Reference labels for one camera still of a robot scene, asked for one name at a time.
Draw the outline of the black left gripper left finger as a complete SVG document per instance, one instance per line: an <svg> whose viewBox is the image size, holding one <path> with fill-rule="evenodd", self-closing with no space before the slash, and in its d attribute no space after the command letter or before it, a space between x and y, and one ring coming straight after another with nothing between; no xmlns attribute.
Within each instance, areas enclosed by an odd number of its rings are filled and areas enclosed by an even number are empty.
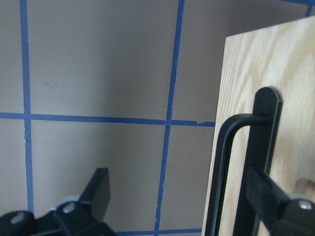
<svg viewBox="0 0 315 236"><path fill-rule="evenodd" d="M110 201L108 168L97 168L78 200L69 200L35 218L26 210L0 217L2 236L114 236L103 222Z"/></svg>

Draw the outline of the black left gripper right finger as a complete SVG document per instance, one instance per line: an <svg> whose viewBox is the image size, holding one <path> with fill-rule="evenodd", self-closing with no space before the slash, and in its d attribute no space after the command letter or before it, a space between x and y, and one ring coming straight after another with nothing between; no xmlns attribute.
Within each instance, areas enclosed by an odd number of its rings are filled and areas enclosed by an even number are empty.
<svg viewBox="0 0 315 236"><path fill-rule="evenodd" d="M315 234L315 203L306 196L285 193L262 169L249 168L246 197L269 235Z"/></svg>

